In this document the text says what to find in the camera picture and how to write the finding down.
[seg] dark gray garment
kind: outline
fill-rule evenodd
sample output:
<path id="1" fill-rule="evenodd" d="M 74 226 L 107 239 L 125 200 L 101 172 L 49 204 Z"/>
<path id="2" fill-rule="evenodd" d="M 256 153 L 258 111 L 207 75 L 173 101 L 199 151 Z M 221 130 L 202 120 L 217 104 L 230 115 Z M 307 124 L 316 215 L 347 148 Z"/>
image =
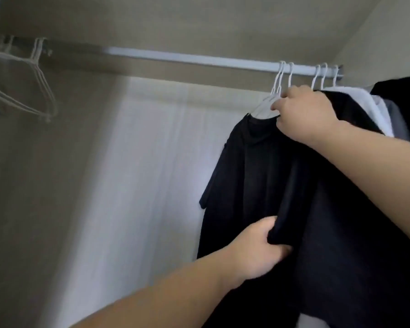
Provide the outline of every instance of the dark gray garment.
<path id="1" fill-rule="evenodd" d="M 399 107 L 393 101 L 388 99 L 384 99 L 384 103 L 389 111 L 395 138 L 404 139 L 410 142 L 410 131 L 408 130 L 407 123 L 404 121 L 404 117 L 402 117 Z"/>

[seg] metal rod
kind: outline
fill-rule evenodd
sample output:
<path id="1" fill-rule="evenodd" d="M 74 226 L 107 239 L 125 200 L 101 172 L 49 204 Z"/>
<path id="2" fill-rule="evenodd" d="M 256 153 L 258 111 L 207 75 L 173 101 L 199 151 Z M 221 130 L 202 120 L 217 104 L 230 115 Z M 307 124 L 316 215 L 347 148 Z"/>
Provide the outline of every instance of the metal rod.
<path id="1" fill-rule="evenodd" d="M 33 44 L 33 39 L 31 38 L 14 38 L 14 44 Z M 233 68 L 233 69 L 245 69 L 245 70 L 255 70 L 263 72 L 273 72 L 277 73 L 280 68 L 279 62 L 265 62 L 265 61 L 254 61 L 254 60 L 243 60 L 243 59 L 229 59 L 221 58 L 216 56 L 205 56 L 205 55 L 192 55 L 192 54 L 180 54 L 171 53 L 165 51 L 149 51 L 143 49 L 132 49 L 123 47 L 102 47 L 92 44 L 83 43 L 68 43 L 61 41 L 46 40 L 44 43 L 44 49 L 50 53 L 50 51 L 55 52 L 66 52 L 66 53 L 85 53 L 85 54 L 102 54 L 111 56 L 122 56 L 129 57 L 133 59 L 145 59 L 145 60 L 155 60 L 155 61 L 167 61 L 167 62 L 178 62 L 178 63 L 189 63 L 196 65 L 207 65 L 214 67 L 223 68 Z M 286 64 L 284 67 L 284 73 L 290 73 L 290 65 Z M 324 68 L 319 71 L 319 76 L 322 77 L 324 74 Z M 293 66 L 293 75 L 299 76 L 314 76 L 316 74 L 316 66 L 314 65 L 299 65 L 295 64 Z M 335 75 L 335 69 L 329 67 L 327 70 L 326 78 L 333 78 Z M 343 77 L 342 69 L 339 69 L 339 74 L 337 79 L 340 80 Z"/>

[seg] hand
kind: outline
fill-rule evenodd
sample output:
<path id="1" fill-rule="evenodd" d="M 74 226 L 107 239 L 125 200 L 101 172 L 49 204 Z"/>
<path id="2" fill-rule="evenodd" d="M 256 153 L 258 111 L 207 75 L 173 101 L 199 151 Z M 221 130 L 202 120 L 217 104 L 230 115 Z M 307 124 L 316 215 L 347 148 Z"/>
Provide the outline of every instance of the hand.
<path id="1" fill-rule="evenodd" d="M 312 148 L 340 124 L 326 95 L 313 92 L 306 85 L 289 88 L 271 110 L 278 110 L 281 114 L 276 126 L 282 133 Z"/>
<path id="2" fill-rule="evenodd" d="M 292 251 L 289 245 L 271 245 L 267 235 L 276 216 L 269 216 L 251 224 L 228 246 L 221 249 L 222 263 L 234 274 L 234 288 L 247 279 L 254 279 L 270 271 Z"/>

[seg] black fabric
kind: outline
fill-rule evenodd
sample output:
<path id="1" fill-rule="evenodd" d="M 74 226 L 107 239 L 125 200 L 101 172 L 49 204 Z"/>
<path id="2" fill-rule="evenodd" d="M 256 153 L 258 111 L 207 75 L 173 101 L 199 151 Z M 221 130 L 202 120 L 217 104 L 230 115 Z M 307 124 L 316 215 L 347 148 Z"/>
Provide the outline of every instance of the black fabric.
<path id="1" fill-rule="evenodd" d="M 325 92 L 339 119 L 380 132 L 348 95 Z M 231 291 L 205 327 L 295 327 L 300 312 L 336 328 L 410 327 L 410 240 L 340 171 L 275 126 L 246 115 L 200 204 L 198 258 L 277 215 L 270 243 L 293 253 Z"/>
<path id="2" fill-rule="evenodd" d="M 410 77 L 378 82 L 371 94 L 379 95 L 397 104 L 410 131 Z"/>

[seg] ceiling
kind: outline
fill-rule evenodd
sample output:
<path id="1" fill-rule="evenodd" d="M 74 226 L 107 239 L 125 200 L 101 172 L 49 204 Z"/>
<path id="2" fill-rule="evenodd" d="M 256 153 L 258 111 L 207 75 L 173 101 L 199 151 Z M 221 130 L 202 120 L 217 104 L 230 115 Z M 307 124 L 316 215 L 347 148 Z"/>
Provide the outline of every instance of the ceiling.
<path id="1" fill-rule="evenodd" d="M 0 32 L 188 54 L 330 62 L 380 0 L 0 0 Z"/>

